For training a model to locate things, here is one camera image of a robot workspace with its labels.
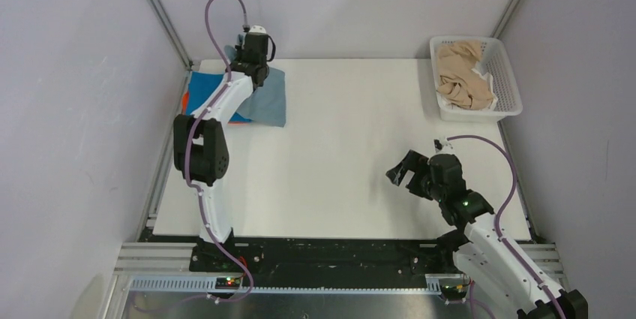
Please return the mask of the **grey-blue t shirt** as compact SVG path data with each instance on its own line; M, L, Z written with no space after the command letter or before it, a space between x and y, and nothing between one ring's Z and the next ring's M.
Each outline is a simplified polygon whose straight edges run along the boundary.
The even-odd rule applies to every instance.
M227 74L228 88L223 94L218 118L223 125L239 115L261 125L282 128L287 122L285 73L270 65L261 67L262 82L254 85L252 77L242 72Z

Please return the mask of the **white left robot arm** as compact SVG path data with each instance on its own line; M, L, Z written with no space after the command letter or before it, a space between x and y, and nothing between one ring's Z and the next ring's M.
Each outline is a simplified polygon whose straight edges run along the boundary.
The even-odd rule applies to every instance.
M263 85L274 55L275 44L262 26L245 29L217 88L192 113L179 114L173 121L173 163L196 193L199 236L214 243L207 259L219 271L231 269L237 258L236 250L224 243L232 233L222 198L222 178L230 164L224 129L237 109Z

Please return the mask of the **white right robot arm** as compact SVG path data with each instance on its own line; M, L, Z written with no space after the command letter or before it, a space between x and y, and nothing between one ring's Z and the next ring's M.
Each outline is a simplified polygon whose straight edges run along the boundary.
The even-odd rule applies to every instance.
M428 158L410 150L386 176L399 186L408 173L413 174L406 184L409 193L436 202L454 227L436 241L440 269L460 270L519 318L589 316L588 302L579 290L567 291L497 228L494 208L467 187L455 155L439 152Z

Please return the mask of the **folded bright blue t shirt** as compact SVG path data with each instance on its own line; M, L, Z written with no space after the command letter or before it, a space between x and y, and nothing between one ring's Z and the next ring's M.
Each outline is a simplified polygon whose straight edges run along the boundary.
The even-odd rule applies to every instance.
M187 91L190 93L188 115L203 120L216 119L222 125L250 123L246 114L239 114L240 106L253 94L250 77L239 72L206 74L193 72Z

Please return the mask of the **beige crumpled t shirt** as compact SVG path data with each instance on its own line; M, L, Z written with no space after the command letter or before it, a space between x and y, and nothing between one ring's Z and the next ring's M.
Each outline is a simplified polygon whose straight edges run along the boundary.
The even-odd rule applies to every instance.
M463 110L480 110L492 100L487 83L472 72L480 62L482 42L455 41L441 44L436 52L439 85L436 89L450 104Z

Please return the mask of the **white plastic laundry basket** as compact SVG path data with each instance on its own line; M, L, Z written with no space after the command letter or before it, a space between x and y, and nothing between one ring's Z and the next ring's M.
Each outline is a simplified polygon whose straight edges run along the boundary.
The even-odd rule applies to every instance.
M520 92L502 41L436 36L430 54L441 119L495 123L521 114Z

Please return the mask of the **white cloth in basket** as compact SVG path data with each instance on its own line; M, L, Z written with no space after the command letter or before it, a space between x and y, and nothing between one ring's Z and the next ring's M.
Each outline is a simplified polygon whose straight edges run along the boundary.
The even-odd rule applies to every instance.
M497 97L497 95L494 92L494 77L493 75L487 71L486 67L481 63L481 62L476 62L475 65L472 68L472 72L474 74L477 74L482 80L484 80L487 83L488 89L492 95L492 100L489 102L489 104L480 109L480 111L484 111L484 112L493 112L497 106L498 100L499 98Z

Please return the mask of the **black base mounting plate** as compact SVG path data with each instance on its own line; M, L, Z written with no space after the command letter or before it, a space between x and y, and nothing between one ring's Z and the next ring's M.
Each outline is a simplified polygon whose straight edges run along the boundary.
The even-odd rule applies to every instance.
M450 250L435 240L231 237L220 248L202 239L191 272L248 269L258 284L408 287L427 275L458 274Z

